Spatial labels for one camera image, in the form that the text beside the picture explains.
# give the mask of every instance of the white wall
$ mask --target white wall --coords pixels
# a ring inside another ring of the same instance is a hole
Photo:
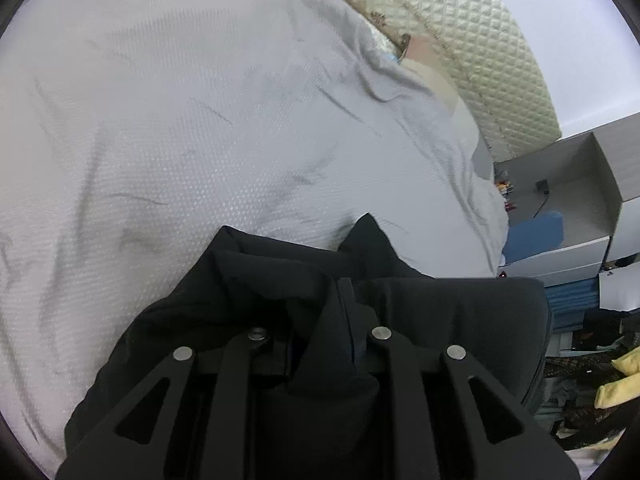
[[[562,136],[640,112],[640,46],[611,0],[503,0],[545,76]]]

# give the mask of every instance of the black clothing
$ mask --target black clothing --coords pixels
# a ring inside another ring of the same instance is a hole
[[[551,327],[540,282],[423,276],[396,256],[370,215],[335,252],[224,227],[175,290],[120,338],[65,428],[67,452],[175,348],[201,352],[253,326],[287,324],[302,351],[292,379],[258,399],[263,441],[273,444],[265,460],[278,462],[286,449],[289,469],[280,460],[280,478],[311,478],[310,471],[329,478],[349,457],[352,478],[366,478],[370,449],[362,460],[358,454],[380,431],[380,386],[354,364],[367,334],[345,322],[339,278],[351,279],[356,302],[380,324],[425,348],[462,345],[519,401],[531,402]]]

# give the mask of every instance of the blue fabric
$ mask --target blue fabric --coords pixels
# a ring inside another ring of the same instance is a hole
[[[555,332],[582,328],[584,313],[600,306],[597,278],[545,287],[546,300],[554,313]]]
[[[564,240],[562,214],[549,211],[509,227],[502,254],[510,264],[557,249]]]

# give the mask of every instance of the wrinkled fabric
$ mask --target wrinkled fabric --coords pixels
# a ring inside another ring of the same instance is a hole
[[[530,407],[550,333],[540,282],[423,276],[398,258],[371,215],[356,222],[337,251],[226,226],[175,290],[127,328],[66,425],[67,450],[72,454],[175,348],[221,348],[260,326],[290,341],[292,372],[256,392],[259,476],[379,478],[390,401],[378,395],[364,355],[380,324],[431,349],[435,359],[462,345]]]
[[[30,0],[0,40],[0,411],[52,475],[117,339],[221,226],[494,276],[507,219],[340,0]]]
[[[464,139],[465,149],[473,154],[478,146],[480,130],[456,84],[438,59],[431,40],[427,36],[412,36],[400,65],[420,77],[445,105],[456,130]]]

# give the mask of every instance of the mattress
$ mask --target mattress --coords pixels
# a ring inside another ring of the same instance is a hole
[[[224,224],[432,276],[507,232],[443,106],[342,0],[30,0],[0,39],[0,412],[52,476],[117,338]]]
[[[352,6],[356,10],[358,10],[361,7],[360,5],[352,5]],[[373,13],[367,12],[366,8],[363,8],[362,12],[360,12],[359,10],[358,12],[366,21],[367,27],[369,27],[369,30],[373,35],[377,48],[381,52],[384,52],[390,57],[392,57],[393,59],[398,59],[398,60],[402,59],[402,56],[408,44],[408,37],[405,37],[405,36],[398,37],[397,35],[394,35],[392,31],[389,31],[385,27],[384,20],[380,20],[380,17],[377,16],[375,12]],[[395,38],[395,40],[392,40],[390,36],[386,35],[382,31],[382,29],[385,29],[390,34],[391,37]],[[476,150],[472,158],[474,169],[476,173],[479,176],[482,176],[485,180],[491,180],[494,177],[493,157],[498,152],[496,149],[491,150],[489,148],[489,144],[487,144],[487,140],[484,137],[484,135],[478,135],[476,133],[476,130],[479,131],[478,122],[474,120],[474,123],[475,124],[470,129],[471,131],[466,133],[468,136],[478,137],[478,139],[476,140]]]
[[[542,72],[501,0],[347,0],[394,43],[427,35],[495,162],[561,137]]]

